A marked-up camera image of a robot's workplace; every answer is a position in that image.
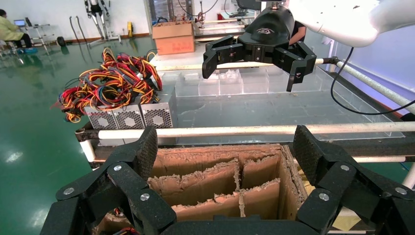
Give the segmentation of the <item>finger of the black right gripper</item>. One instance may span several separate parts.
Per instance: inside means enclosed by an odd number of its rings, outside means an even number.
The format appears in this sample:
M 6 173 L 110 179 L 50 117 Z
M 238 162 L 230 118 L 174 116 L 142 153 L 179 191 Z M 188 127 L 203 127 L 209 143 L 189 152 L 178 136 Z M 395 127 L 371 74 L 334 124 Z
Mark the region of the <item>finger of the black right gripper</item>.
M 313 72 L 316 60 L 315 53 L 303 41 L 288 48 L 274 49 L 274 65 L 289 74 L 287 92 L 291 92 L 294 84 L 302 83 L 303 78 Z
M 245 56 L 243 44 L 236 42 L 233 35 L 225 36 L 205 45 L 203 54 L 202 77 L 208 79 L 218 65 L 241 61 Z

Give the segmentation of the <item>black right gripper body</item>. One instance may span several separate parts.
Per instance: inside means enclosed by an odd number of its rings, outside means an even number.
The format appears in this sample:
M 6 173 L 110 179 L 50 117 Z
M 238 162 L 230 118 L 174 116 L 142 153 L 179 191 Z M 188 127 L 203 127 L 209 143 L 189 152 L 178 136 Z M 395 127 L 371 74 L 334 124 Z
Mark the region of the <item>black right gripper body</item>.
M 288 49 L 295 20 L 291 11 L 279 6 L 267 7 L 238 37 L 243 45 L 244 61 L 276 64 L 280 58 L 279 48 Z

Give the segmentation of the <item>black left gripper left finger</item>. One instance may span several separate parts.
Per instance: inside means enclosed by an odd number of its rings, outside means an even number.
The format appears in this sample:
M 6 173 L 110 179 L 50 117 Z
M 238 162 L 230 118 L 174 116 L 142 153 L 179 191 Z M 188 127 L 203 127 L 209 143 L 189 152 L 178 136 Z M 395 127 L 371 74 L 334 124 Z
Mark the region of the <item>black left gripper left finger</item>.
M 140 234 L 159 235 L 177 221 L 173 209 L 147 180 L 158 151 L 157 131 L 118 146 L 98 169 L 59 189 L 41 234 L 90 235 L 112 209 L 120 208 Z

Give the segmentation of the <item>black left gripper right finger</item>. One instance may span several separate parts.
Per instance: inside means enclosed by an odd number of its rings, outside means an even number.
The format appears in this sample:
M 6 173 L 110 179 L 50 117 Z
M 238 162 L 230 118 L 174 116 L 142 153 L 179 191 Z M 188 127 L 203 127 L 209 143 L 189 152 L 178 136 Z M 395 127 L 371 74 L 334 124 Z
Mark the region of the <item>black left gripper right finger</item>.
M 415 232 L 415 193 L 366 169 L 342 147 L 319 141 L 304 125 L 294 134 L 295 157 L 314 187 L 297 212 L 297 221 L 324 235 L 342 208 L 375 226 L 377 235 Z

